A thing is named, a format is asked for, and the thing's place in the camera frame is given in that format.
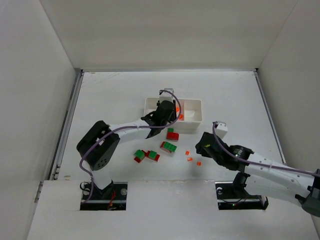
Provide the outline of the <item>red lego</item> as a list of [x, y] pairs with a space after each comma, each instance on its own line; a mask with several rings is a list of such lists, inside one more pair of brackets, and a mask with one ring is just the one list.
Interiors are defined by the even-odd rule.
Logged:
[[160, 145], [160, 148], [169, 154], [174, 153], [177, 150], [176, 145], [167, 141], [163, 141], [162, 144]]

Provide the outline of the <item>green 2x4 lego brick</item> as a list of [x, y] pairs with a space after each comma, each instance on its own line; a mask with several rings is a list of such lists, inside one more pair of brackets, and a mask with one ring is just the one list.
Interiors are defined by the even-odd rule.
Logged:
[[163, 143], [163, 148], [169, 153], [174, 153], [177, 150], [177, 146], [176, 145], [174, 145], [174, 144], [172, 144], [170, 142], [167, 142], [167, 141], [165, 141]]

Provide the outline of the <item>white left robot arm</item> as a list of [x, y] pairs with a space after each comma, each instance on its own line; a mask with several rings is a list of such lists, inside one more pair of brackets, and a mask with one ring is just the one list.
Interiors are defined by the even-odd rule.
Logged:
[[90, 177], [90, 198], [94, 191], [106, 199], [114, 188], [111, 179], [100, 182], [94, 172], [107, 166], [119, 144], [139, 139], [150, 139], [158, 135], [165, 128], [173, 125], [181, 115], [176, 111], [181, 108], [179, 100], [164, 100], [157, 104], [155, 111], [127, 125], [109, 125], [104, 121], [97, 121], [76, 146], [81, 156], [79, 167]]

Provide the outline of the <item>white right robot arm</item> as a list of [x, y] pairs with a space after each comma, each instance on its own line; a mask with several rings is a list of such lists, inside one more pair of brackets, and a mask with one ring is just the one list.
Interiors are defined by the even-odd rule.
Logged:
[[268, 197], [301, 207], [315, 217], [320, 215], [320, 172], [305, 172], [262, 157], [241, 145], [227, 145], [214, 133], [204, 132], [196, 153], [213, 159], [219, 166], [236, 171], [228, 187], [216, 185], [220, 201], [259, 199], [263, 208]]

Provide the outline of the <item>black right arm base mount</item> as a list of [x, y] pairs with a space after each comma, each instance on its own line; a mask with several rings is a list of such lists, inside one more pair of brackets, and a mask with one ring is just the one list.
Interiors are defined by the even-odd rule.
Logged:
[[239, 172], [233, 181], [215, 182], [219, 210], [266, 210], [269, 201], [266, 196], [249, 194], [245, 187], [249, 174]]

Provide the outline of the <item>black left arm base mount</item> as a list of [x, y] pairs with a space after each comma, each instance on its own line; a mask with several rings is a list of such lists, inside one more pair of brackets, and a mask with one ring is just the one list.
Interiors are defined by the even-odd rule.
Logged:
[[81, 211], [125, 211], [127, 208], [127, 182], [112, 182], [101, 190], [91, 182], [80, 184], [82, 191]]

